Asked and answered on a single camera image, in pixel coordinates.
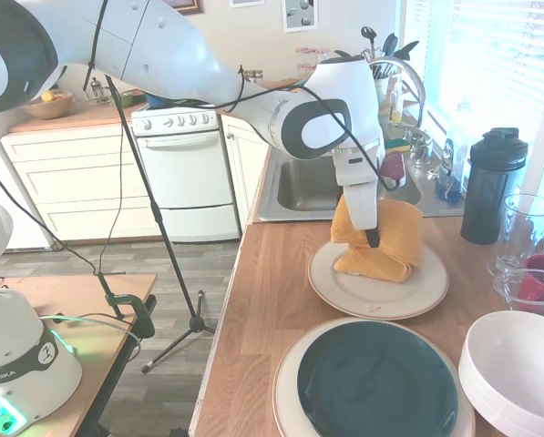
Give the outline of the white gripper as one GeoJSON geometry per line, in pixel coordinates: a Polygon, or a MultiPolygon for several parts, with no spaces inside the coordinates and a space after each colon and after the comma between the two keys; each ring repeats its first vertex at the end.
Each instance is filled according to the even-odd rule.
{"type": "Polygon", "coordinates": [[[358,149],[333,151],[336,181],[343,188],[345,203],[356,229],[365,230],[367,244],[376,249],[380,245],[377,226],[378,177],[358,149]]]}

